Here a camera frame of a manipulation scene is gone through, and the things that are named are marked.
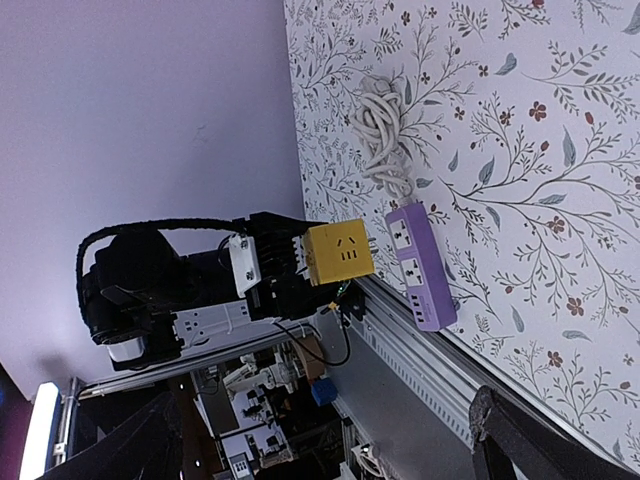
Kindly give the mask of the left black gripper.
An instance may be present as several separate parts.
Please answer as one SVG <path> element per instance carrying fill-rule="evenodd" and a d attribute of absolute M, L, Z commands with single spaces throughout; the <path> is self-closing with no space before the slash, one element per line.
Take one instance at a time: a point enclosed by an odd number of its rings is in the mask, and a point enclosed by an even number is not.
<path fill-rule="evenodd" d="M 254 239 L 261 281 L 246 292 L 253 320 L 300 320 L 334 301 L 338 282 L 314 286 L 298 267 L 294 239 L 317 224 L 260 212 L 249 216 L 245 232 Z"/>

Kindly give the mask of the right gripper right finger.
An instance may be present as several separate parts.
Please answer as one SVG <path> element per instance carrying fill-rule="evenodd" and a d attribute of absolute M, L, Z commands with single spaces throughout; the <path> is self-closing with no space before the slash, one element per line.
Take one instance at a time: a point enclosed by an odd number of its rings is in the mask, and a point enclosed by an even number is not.
<path fill-rule="evenodd" d="M 469 409 L 477 479 L 636 479 L 528 415 L 497 390 L 482 386 Z"/>

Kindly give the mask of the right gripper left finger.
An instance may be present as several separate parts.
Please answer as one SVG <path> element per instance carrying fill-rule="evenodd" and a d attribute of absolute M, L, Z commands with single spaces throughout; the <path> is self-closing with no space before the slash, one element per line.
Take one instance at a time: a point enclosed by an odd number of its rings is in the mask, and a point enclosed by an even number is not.
<path fill-rule="evenodd" d="M 113 432 L 47 472 L 49 479 L 178 479 L 183 465 L 182 418 L 164 392 Z"/>

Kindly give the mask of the yellow cube socket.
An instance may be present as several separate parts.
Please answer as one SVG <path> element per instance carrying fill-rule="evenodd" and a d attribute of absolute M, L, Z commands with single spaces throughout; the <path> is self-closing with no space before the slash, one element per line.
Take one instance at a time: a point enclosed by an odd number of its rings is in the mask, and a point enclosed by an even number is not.
<path fill-rule="evenodd" d="M 362 219 L 311 227 L 302 236 L 302 247 L 313 286 L 375 273 Z"/>

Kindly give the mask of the purple power strip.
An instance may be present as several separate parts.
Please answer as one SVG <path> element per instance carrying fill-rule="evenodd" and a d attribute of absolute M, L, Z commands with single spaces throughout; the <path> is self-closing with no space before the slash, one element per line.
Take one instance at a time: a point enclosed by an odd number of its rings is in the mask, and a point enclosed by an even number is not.
<path fill-rule="evenodd" d="M 424 205 L 404 205 L 385 221 L 417 327 L 438 332 L 453 325 L 457 314 Z"/>

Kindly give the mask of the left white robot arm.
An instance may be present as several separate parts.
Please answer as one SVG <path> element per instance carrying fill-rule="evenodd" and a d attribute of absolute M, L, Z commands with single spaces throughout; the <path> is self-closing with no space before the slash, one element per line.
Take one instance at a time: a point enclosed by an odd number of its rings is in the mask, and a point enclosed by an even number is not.
<path fill-rule="evenodd" d="M 248 218 L 163 219 L 104 227 L 76 253 L 76 292 L 92 341 L 109 350 L 115 371 L 142 370 L 180 358 L 174 330 L 181 312 L 236 304 L 256 322 L 300 320 L 338 296 L 340 285 L 315 286 L 299 266 L 294 240 L 312 223 L 270 212 Z M 214 250 L 179 254 L 166 230 L 222 230 L 247 242 L 257 268 L 247 291 L 237 288 L 231 238 Z"/>

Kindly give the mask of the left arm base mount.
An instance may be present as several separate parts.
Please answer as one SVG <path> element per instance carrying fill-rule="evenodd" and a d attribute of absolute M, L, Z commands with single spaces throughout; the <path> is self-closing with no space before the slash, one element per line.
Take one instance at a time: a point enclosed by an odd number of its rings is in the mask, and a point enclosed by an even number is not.
<path fill-rule="evenodd" d="M 334 299 L 321 311 L 340 313 L 349 321 L 362 322 L 366 312 L 366 295 L 356 283 L 341 285 Z"/>

